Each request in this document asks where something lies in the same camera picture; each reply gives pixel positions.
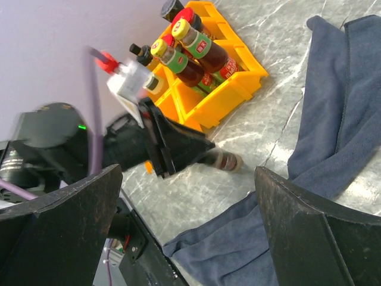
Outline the black lid spice jar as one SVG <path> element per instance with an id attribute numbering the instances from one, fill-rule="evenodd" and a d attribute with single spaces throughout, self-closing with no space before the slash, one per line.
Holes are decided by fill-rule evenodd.
<path id="1" fill-rule="evenodd" d="M 184 8 L 179 0 L 167 0 L 162 6 L 160 16 L 171 23 L 175 16 Z"/>

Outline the red label sauce bottle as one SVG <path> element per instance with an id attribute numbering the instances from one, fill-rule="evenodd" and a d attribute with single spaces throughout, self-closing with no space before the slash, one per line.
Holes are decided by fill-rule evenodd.
<path id="1" fill-rule="evenodd" d="M 157 39 L 152 44 L 150 53 L 170 69 L 188 88 L 197 91 L 204 97 L 220 85 L 220 82 L 198 63 L 169 46 L 163 39 Z"/>

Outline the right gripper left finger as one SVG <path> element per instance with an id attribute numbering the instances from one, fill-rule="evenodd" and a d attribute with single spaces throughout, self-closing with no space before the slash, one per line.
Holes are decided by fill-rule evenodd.
<path id="1" fill-rule="evenodd" d="M 1 285 L 92 285 L 122 178 L 115 164 L 1 209 Z"/>

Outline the red lid sauce jar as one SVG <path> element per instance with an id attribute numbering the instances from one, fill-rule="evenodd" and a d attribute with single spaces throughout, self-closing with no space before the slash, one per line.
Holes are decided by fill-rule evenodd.
<path id="1" fill-rule="evenodd" d="M 210 31 L 204 26 L 200 16 L 192 8 L 182 9 L 172 20 L 171 28 L 173 28 L 176 22 L 181 18 L 185 19 L 197 31 L 211 37 Z"/>
<path id="2" fill-rule="evenodd" d="M 175 38 L 169 34 L 169 33 L 166 33 L 165 35 L 163 35 L 161 37 L 161 39 L 166 42 L 169 46 L 171 46 L 172 48 L 175 48 L 176 50 L 178 51 L 181 51 L 182 50 L 182 46 L 180 43 L 178 43 L 177 40 L 175 40 Z"/>

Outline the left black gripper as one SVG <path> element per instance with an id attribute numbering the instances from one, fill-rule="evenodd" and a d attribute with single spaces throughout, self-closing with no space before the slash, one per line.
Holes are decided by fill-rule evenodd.
<path id="1" fill-rule="evenodd" d="M 123 172 L 150 161 L 163 179 L 197 163 L 215 147 L 206 135 L 183 125 L 173 125 L 161 110 L 144 98 L 139 102 L 142 128 L 130 114 L 121 114 L 107 127 L 102 167 L 119 164 Z"/>

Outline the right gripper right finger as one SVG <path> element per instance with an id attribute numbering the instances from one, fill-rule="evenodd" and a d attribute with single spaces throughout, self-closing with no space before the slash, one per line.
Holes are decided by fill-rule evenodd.
<path id="1" fill-rule="evenodd" d="M 380 285 L 380 217 L 265 167 L 256 168 L 255 187 L 280 285 Z"/>

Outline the green label sauce bottle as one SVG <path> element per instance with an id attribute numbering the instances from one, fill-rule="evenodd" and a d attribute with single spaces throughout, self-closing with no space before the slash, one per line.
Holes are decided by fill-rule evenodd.
<path id="1" fill-rule="evenodd" d="M 224 82 L 236 72 L 243 71 L 224 48 L 194 29 L 184 18 L 174 24 L 171 34 L 218 81 Z"/>

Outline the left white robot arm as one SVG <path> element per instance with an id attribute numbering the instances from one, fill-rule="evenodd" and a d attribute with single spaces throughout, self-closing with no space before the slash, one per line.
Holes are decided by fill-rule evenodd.
<path id="1" fill-rule="evenodd" d="M 92 132 L 71 105 L 56 102 L 20 115 L 12 140 L 1 144 L 1 200 L 22 203 L 117 164 L 122 170 L 150 161 L 166 178 L 195 163 L 212 166 L 214 143 L 156 107 L 143 126 L 128 112 L 105 132 Z"/>

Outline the small black pepper bottle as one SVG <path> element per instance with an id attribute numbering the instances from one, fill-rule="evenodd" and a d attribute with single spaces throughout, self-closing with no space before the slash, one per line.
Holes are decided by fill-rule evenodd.
<path id="1" fill-rule="evenodd" d="M 237 172 L 242 166 L 242 157 L 238 154 L 213 149 L 206 153 L 205 164 L 226 172 Z"/>

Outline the black cap salt grinder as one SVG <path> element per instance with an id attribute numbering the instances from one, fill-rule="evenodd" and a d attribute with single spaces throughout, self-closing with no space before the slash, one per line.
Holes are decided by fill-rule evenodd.
<path id="1" fill-rule="evenodd" d="M 151 47 L 148 45 L 144 45 L 142 47 L 132 43 L 129 47 L 129 51 L 132 54 L 135 54 L 136 61 L 141 63 L 143 66 L 148 67 L 153 61 L 153 56 L 151 55 Z"/>

